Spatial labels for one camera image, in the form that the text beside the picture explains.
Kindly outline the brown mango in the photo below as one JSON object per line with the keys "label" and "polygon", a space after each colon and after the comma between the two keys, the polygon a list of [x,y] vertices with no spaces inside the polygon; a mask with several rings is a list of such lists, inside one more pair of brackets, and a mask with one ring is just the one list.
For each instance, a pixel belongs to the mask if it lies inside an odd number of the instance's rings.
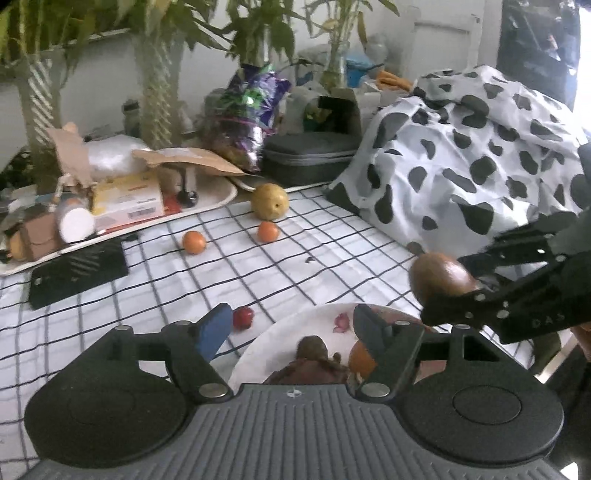
{"label": "brown mango", "polygon": [[478,289],[477,280],[457,260],[442,253],[424,253],[409,270],[412,294],[422,306]]}

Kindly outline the dark brown passion fruit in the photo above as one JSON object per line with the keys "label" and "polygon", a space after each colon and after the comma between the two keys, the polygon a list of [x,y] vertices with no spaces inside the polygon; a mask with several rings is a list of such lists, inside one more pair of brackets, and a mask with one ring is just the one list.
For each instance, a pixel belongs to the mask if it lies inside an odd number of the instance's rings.
{"label": "dark brown passion fruit", "polygon": [[297,343],[295,352],[297,360],[325,361],[329,359],[327,345],[317,335],[305,336]]}

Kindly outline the small red fruit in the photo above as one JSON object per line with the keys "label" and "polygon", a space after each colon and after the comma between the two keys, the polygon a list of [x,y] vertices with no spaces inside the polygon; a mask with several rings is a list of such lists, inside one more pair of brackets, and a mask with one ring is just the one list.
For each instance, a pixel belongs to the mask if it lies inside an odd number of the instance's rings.
{"label": "small red fruit", "polygon": [[243,331],[252,327],[254,312],[250,307],[239,307],[232,313],[232,325],[235,330]]}

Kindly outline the left orange tangerine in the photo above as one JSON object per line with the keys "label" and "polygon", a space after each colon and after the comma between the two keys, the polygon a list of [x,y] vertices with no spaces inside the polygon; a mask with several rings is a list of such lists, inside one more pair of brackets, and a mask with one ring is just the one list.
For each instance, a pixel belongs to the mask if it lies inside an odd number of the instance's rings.
{"label": "left orange tangerine", "polygon": [[199,255],[204,252],[206,246],[204,235],[197,231],[187,231],[182,237],[182,248],[187,254]]}

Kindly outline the orange tangerine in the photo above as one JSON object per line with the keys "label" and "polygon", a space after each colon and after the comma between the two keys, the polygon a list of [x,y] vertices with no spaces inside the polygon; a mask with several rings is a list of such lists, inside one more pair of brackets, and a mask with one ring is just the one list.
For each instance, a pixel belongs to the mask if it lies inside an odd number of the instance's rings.
{"label": "orange tangerine", "polygon": [[256,235],[260,242],[271,243],[280,237],[280,229],[273,222],[263,221],[259,224]]}
{"label": "orange tangerine", "polygon": [[199,255],[204,252],[206,246],[204,235],[197,231],[187,231],[182,237],[182,248],[187,254]]}

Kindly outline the checkered white tablecloth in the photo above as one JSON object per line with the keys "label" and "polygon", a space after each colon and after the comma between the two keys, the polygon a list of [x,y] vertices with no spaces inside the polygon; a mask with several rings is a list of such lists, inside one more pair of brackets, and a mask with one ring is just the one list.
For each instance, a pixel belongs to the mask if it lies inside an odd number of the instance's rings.
{"label": "checkered white tablecloth", "polygon": [[[228,376],[246,347],[274,323],[327,303],[365,302],[417,315],[408,271],[413,256],[318,189],[290,195],[280,237],[262,243],[248,203],[170,221],[123,243],[127,276],[39,310],[31,273],[1,281],[1,475],[16,479],[37,461],[23,415],[30,397],[117,325],[138,333],[197,320],[213,306],[252,308],[252,327],[232,334],[214,368]],[[187,231],[204,235],[187,254]]]}

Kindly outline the right orange tangerine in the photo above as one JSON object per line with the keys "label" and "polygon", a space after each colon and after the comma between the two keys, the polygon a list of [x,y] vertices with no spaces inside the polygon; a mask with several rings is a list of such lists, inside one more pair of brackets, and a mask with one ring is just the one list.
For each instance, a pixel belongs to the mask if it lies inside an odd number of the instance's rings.
{"label": "right orange tangerine", "polygon": [[273,222],[263,221],[259,224],[256,235],[260,242],[271,243],[280,237],[280,229]]}

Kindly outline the yellow white medicine box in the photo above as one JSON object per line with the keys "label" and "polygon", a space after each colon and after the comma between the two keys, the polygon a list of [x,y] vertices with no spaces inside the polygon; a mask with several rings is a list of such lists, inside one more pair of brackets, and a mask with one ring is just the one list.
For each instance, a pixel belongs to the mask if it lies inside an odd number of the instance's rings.
{"label": "yellow white medicine box", "polygon": [[91,210],[95,228],[109,230],[164,215],[157,174],[146,171],[98,183]]}

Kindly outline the white round bottle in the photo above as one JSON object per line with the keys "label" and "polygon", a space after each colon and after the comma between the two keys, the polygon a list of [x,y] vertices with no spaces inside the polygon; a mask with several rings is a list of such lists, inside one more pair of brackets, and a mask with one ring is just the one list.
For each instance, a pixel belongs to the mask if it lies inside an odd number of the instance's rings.
{"label": "white round bottle", "polygon": [[61,201],[55,216],[58,233],[66,244],[83,241],[95,233],[95,218],[79,198]]}

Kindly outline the brown leather pouch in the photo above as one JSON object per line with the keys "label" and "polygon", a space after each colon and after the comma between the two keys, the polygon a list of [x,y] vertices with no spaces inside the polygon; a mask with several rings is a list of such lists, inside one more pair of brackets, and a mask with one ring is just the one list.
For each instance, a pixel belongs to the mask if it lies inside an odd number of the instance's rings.
{"label": "brown leather pouch", "polygon": [[19,233],[24,247],[25,258],[37,261],[59,251],[63,242],[59,235],[55,214],[44,213],[24,222]]}

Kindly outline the clear plastic bag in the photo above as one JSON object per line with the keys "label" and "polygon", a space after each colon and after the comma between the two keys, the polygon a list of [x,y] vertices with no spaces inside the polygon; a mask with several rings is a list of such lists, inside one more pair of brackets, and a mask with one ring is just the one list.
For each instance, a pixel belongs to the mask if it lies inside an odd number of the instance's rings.
{"label": "clear plastic bag", "polygon": [[91,177],[96,182],[147,170],[145,161],[133,156],[135,150],[149,151],[149,147],[138,138],[116,135],[89,141],[85,146],[88,150]]}

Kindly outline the dark grey zip case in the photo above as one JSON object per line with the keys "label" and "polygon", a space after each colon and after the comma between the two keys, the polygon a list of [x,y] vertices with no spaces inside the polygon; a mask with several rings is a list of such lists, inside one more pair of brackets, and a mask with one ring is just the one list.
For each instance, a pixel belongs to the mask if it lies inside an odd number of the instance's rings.
{"label": "dark grey zip case", "polygon": [[263,146],[263,176],[287,187],[332,182],[360,144],[359,136],[334,132],[274,135]]}

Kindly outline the purple snack bag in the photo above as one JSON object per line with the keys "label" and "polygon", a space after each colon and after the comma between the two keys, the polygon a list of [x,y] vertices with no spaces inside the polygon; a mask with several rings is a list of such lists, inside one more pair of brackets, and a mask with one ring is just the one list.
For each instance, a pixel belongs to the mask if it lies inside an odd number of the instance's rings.
{"label": "purple snack bag", "polygon": [[240,170],[262,169],[263,144],[274,133],[274,117],[290,81],[273,66],[242,64],[207,116],[204,145]]}

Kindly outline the left glass plant vase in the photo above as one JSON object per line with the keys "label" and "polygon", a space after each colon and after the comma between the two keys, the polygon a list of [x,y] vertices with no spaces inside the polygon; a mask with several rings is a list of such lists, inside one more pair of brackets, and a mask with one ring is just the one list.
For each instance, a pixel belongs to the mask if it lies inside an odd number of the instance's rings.
{"label": "left glass plant vase", "polygon": [[65,58],[60,48],[28,55],[15,66],[32,176],[41,193],[52,191],[60,176],[48,130],[62,125],[60,105],[64,71]]}

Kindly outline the beige drawstring bag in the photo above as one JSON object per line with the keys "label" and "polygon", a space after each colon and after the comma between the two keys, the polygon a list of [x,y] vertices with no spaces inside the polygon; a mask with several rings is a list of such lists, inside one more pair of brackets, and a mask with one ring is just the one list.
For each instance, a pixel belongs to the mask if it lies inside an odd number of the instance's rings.
{"label": "beige drawstring bag", "polygon": [[79,135],[77,126],[68,122],[62,128],[47,128],[46,132],[55,147],[60,170],[69,178],[69,184],[90,187],[93,179],[88,147]]}

